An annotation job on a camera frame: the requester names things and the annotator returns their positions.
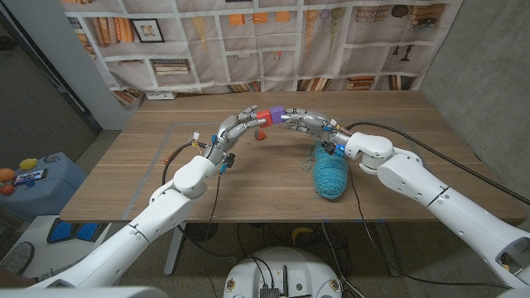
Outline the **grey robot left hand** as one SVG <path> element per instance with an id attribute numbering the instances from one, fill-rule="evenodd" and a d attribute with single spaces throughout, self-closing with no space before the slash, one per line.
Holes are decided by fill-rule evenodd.
<path id="1" fill-rule="evenodd" d="M 238 115 L 227 117 L 220 124 L 213 143 L 206 147 L 203 157 L 217 166 L 248 129 L 264 124 L 265 120 L 258 119 L 255 113 L 257 108 L 253 105 Z"/>

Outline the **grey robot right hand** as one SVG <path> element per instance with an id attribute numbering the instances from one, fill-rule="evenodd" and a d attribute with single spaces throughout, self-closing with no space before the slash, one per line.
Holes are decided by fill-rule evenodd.
<path id="1" fill-rule="evenodd" d="M 340 131 L 320 112 L 288 109 L 281 119 L 285 123 L 285 129 L 306 133 L 320 142 L 345 145 L 352 137 L 351 134 Z"/>

